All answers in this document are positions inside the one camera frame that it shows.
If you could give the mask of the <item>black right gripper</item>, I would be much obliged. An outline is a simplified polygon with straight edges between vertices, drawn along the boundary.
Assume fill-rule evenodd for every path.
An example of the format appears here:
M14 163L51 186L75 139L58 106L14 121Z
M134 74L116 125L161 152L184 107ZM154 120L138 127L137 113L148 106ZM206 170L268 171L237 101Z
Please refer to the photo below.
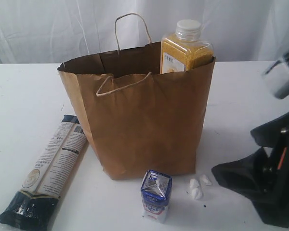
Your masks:
M214 166L218 184L251 200L264 223L289 227L289 113L250 131L255 153ZM263 147L271 147L268 154Z

